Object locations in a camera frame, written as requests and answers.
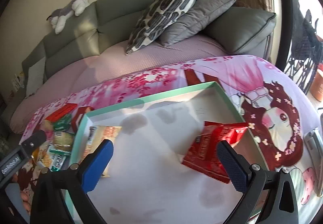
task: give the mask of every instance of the cartoon eye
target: cartoon eye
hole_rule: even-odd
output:
[[[285,122],[285,121],[287,120],[287,116],[286,116],[284,113],[282,113],[282,114],[280,114],[280,119],[281,119],[283,122]]]

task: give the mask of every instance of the black and white patterned pillow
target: black and white patterned pillow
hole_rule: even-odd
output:
[[[154,0],[139,18],[131,32],[126,53],[145,47],[181,15],[186,13],[196,0]]]

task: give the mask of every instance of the sofa armrest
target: sofa armrest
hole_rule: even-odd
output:
[[[255,55],[254,48],[274,30],[275,16],[275,13],[263,10],[231,7],[210,23],[203,33],[219,42],[229,54]],[[256,56],[264,58],[265,51],[262,49]]]
[[[15,110],[17,109],[18,105],[20,105],[20,103],[24,100],[25,97],[26,97],[26,88],[19,88],[14,98],[11,100],[11,102],[8,104],[6,109],[1,114],[1,119],[7,124],[7,126],[10,127],[11,117],[14,114]]]

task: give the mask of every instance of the blue gripper pad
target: blue gripper pad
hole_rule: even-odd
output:
[[[107,164],[113,155],[113,143],[105,139],[92,154],[88,154],[83,163],[88,164],[82,174],[82,189],[85,193],[94,190]]]
[[[251,179],[248,161],[242,155],[238,155],[225,140],[217,145],[216,153],[235,189],[245,193]]]

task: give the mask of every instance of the stuffed animal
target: stuffed animal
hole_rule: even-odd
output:
[[[79,16],[88,6],[88,0],[71,0],[64,8],[53,11],[46,20],[49,20],[53,29],[55,29],[55,33],[59,34],[64,29],[68,18],[72,17],[73,14]]]

